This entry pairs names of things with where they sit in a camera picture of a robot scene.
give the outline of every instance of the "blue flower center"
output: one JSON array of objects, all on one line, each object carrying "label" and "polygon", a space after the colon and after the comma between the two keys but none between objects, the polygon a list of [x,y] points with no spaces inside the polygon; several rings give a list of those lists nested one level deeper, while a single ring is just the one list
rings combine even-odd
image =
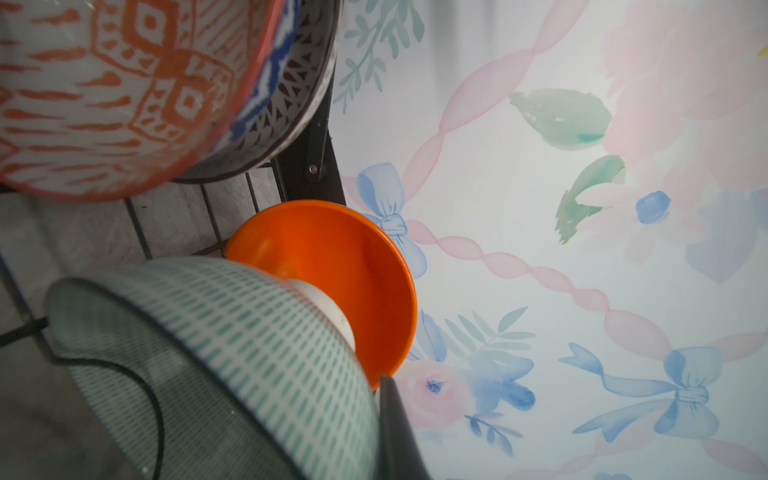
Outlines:
[{"label": "blue flower center", "polygon": [[437,380],[429,380],[427,382],[427,390],[429,390],[432,393],[440,393],[440,390],[442,390],[443,385],[445,385],[444,382],[438,382]]},{"label": "blue flower center", "polygon": [[667,217],[670,203],[672,203],[672,200],[669,195],[658,191],[642,197],[637,201],[637,205],[634,208],[637,210],[637,218],[640,220],[640,223],[650,225],[652,223],[659,223]]}]

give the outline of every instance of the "floral wallpaper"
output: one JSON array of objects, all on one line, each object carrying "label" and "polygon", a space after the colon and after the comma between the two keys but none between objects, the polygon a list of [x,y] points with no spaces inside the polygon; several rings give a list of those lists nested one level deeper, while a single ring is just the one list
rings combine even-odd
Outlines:
[{"label": "floral wallpaper", "polygon": [[430,474],[768,478],[768,2],[345,6],[330,129],[415,278]]}]

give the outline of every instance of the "green patterned bowl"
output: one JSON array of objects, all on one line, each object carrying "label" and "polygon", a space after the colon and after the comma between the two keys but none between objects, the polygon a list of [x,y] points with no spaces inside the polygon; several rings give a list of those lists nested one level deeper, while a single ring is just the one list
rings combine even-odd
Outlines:
[{"label": "green patterned bowl", "polygon": [[173,480],[377,478],[366,377],[329,320],[279,280],[167,258],[61,280],[46,306],[61,356],[120,366],[70,370],[147,478],[158,453],[156,477]]}]

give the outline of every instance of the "bow knot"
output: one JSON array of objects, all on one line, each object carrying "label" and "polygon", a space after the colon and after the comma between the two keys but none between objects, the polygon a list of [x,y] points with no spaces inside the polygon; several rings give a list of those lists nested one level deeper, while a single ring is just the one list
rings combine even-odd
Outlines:
[{"label": "bow knot", "polygon": [[674,399],[678,402],[700,403],[703,405],[710,401],[710,393],[703,386],[688,386],[677,389]]},{"label": "bow knot", "polygon": [[413,278],[424,275],[427,259],[419,246],[406,236],[408,227],[400,217],[406,192],[395,167],[389,162],[368,167],[357,176],[356,185],[360,198],[373,212],[373,215],[365,214],[366,217],[395,242]]},{"label": "bow knot", "polygon": [[674,392],[674,399],[656,399],[614,410],[597,416],[574,430],[574,433],[601,429],[605,440],[613,442],[636,420],[666,409],[654,425],[661,435],[686,439],[707,439],[717,432],[720,421],[705,403],[710,401],[707,386],[717,380],[723,368],[720,350],[711,346],[677,349],[664,359],[664,371],[674,383],[662,380],[623,379],[604,372],[602,362],[589,350],[570,344],[573,356],[560,359],[603,380],[608,392],[628,397],[649,397]]}]

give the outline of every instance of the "tile floor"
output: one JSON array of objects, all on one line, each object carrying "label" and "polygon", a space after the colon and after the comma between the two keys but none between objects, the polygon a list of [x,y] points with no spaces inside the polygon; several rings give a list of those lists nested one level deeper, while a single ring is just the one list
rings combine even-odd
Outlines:
[{"label": "tile floor", "polygon": [[[249,173],[260,210],[280,202],[271,168]],[[224,239],[256,212],[244,174],[206,190]],[[165,184],[132,201],[153,257],[188,255],[216,243],[199,186]],[[36,316],[57,279],[144,261],[123,201],[63,204],[26,194],[0,194],[0,253]],[[0,333],[20,325],[0,288]],[[66,369],[48,365],[30,339],[0,349],[0,478],[140,477]]]}]

